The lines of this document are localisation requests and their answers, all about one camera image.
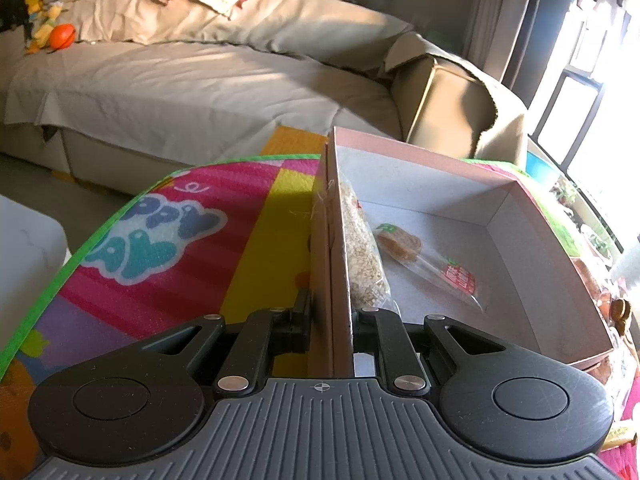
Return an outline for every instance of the packaged snack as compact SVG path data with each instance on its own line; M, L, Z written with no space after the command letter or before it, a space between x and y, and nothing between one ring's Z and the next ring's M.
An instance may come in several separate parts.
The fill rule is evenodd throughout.
M395 261L430 283L484 312L486 294L476 277L456 262L422 246L422 240L394 224L373 231L378 246Z
M340 196L351 305L353 308L386 308L399 315L391 298L376 240L353 187L346 180L340 183Z

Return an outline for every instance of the orange ball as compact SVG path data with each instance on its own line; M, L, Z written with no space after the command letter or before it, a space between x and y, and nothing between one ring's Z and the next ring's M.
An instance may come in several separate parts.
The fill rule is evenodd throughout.
M66 23L65 25L58 25L51 31L49 36L49 46L53 50L60 50L61 48L67 48L76 40L76 28L73 25Z

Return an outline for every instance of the sofa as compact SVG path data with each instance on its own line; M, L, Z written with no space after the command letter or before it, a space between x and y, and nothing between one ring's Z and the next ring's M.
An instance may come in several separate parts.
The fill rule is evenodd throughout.
M22 30L0 34L0 152L129 194L258 155L281 125L524 164L522 102L386 14L250 0L238 20L216 22L188 1L160 18L151 3L80 3L64 14L81 40L68 49L25 56ZM128 12L125 25L102 18Z

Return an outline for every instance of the blue bucket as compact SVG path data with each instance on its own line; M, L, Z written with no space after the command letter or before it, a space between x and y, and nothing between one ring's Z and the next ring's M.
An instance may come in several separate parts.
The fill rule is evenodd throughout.
M561 174L558 168L531 152L527 152L527 173L546 190L553 187Z

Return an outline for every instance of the sofa seat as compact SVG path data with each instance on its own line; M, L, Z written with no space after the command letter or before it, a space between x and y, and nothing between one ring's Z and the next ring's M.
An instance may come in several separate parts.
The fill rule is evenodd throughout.
M20 60L6 124L54 124L181 164L258 155L283 124L401 137L388 90L300 56L229 44L79 43Z

